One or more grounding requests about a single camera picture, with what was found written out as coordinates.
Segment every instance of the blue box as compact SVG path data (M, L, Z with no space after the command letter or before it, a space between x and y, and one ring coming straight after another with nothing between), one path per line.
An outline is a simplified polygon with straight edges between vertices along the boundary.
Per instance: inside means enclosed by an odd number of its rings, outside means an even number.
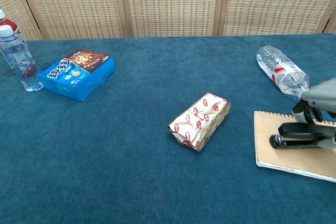
M115 70L111 56L77 49L38 77L46 90L84 101Z

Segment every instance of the gold foil package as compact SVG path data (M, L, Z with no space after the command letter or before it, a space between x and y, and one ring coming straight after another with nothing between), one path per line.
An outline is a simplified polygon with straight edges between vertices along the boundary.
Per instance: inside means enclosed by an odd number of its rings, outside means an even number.
M201 151L230 109L226 99L206 93L171 122L168 130L180 144Z

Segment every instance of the water bottle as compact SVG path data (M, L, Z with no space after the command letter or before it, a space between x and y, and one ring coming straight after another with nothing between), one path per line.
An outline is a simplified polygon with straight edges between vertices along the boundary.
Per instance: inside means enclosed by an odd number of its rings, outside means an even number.
M257 52L257 61L262 70L285 94L301 94L309 89L309 77L279 49L264 46Z
M0 51L27 91L43 88L37 74L39 69L23 37L15 34L9 25L0 26Z

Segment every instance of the blue tablecloth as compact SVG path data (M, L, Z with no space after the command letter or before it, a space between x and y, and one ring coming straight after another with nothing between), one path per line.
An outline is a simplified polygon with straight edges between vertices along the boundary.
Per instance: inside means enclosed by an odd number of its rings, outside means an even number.
M335 77L336 35L28 44L41 69L82 48L113 55L117 70L78 102L26 92L0 60L1 223L335 222L336 184L256 166L253 112L297 102L260 70L260 47L315 85ZM232 110L198 153L167 126L206 92Z

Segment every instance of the spiral notebook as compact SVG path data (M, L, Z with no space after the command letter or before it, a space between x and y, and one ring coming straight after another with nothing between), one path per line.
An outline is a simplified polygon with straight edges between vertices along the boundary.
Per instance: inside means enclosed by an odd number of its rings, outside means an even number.
M282 170L303 176L336 182L336 149L302 148L274 149L269 144L271 135L278 134L283 123L295 122L292 115L254 112L256 164L260 167ZM335 122L316 124L335 126Z

